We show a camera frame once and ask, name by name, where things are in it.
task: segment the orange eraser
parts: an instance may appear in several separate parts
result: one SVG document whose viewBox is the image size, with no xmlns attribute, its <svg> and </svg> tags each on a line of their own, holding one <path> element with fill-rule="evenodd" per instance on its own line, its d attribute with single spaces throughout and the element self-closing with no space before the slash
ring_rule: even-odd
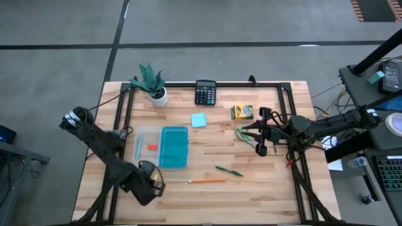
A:
<svg viewBox="0 0 402 226">
<path fill-rule="evenodd" d="M 156 149 L 158 149 L 158 145 L 149 144 L 149 145 L 148 145 L 148 149 L 156 150 Z"/>
</svg>

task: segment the wooden tabletop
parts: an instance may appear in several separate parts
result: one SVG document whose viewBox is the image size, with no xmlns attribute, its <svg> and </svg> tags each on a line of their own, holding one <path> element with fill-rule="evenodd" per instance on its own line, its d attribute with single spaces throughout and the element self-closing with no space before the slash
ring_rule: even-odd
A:
<svg viewBox="0 0 402 226">
<path fill-rule="evenodd" d="M 120 86 L 121 82 L 106 82 L 100 102 L 118 95 Z M 315 120 L 307 83 L 291 82 L 291 86 L 298 115 Z M 166 89 L 169 101 L 163 108 L 153 107 L 148 94 L 136 89 L 130 122 L 134 132 L 128 136 L 124 159 L 132 159 L 138 126 L 186 126 L 189 140 L 187 167 L 161 169 L 165 193 L 145 207 L 133 194 L 119 190 L 115 223 L 299 223 L 291 169 L 285 168 L 287 148 L 278 146 L 275 155 L 271 143 L 266 142 L 268 155 L 259 157 L 250 145 L 234 135 L 235 128 L 254 121 L 231 120 L 230 108 L 235 104 L 252 105 L 255 112 L 261 106 L 280 112 L 277 90 L 219 87 L 216 105 L 202 107 L 194 104 L 194 88 Z M 100 107 L 96 124 L 104 130 L 112 129 L 116 107 L 117 99 Z M 190 116 L 199 112 L 206 113 L 207 127 L 193 129 Z M 340 218 L 324 152 L 312 148 L 306 156 L 315 193 L 331 214 Z M 244 177 L 218 171 L 215 166 L 236 170 Z M 74 220 L 80 218 L 98 196 L 104 170 L 105 166 L 97 156 L 87 160 L 73 212 Z M 187 183 L 188 180 L 213 178 L 227 181 Z M 305 195 L 303 199 L 311 219 Z"/>
</svg>

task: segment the concrete floor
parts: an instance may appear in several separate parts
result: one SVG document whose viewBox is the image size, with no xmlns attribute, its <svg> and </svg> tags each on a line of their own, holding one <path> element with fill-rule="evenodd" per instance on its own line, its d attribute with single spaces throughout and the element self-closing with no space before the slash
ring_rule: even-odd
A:
<svg viewBox="0 0 402 226">
<path fill-rule="evenodd" d="M 0 45 L 111 44 L 123 0 L 2 0 Z M 349 0 L 131 0 L 120 43 L 385 40 L 401 23 L 360 23 Z M 167 80 L 306 80 L 311 95 L 340 82 L 338 69 L 376 46 L 122 49 L 112 81 L 151 62 Z M 16 145 L 52 157 L 27 178 L 13 225 L 66 223 L 79 187 L 86 147 L 58 125 L 75 106 L 91 107 L 110 54 L 105 50 L 0 50 L 0 124 Z M 402 48 L 391 55 L 402 54 Z M 313 99 L 325 108 L 339 86 Z M 333 180 L 342 218 L 396 225 L 385 201 L 364 205 L 362 178 Z"/>
</svg>

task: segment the pen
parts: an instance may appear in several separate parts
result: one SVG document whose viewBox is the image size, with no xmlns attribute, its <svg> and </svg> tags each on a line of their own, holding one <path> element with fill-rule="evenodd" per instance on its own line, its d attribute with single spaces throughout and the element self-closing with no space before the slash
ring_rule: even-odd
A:
<svg viewBox="0 0 402 226">
<path fill-rule="evenodd" d="M 231 174 L 236 175 L 236 176 L 243 176 L 242 174 L 240 174 L 240 173 L 237 172 L 237 171 L 225 169 L 225 168 L 223 168 L 223 167 L 221 167 L 221 166 L 215 166 L 215 168 L 217 168 L 218 170 L 226 171 L 226 172 L 231 173 Z"/>
<path fill-rule="evenodd" d="M 188 181 L 189 183 L 200 183 L 200 182 L 222 182 L 226 181 L 226 179 L 204 179 L 204 180 L 192 180 Z"/>
</svg>

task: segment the red object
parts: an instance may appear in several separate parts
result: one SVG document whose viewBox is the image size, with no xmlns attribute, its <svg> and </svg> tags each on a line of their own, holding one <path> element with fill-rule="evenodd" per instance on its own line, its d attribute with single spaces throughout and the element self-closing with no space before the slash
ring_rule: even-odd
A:
<svg viewBox="0 0 402 226">
<path fill-rule="evenodd" d="M 148 149 L 157 150 L 157 149 L 158 149 L 158 145 L 149 144 L 149 145 L 148 145 Z"/>
<path fill-rule="evenodd" d="M 293 163 L 293 160 L 290 160 L 287 164 L 286 167 L 289 168 L 289 166 Z"/>
</svg>

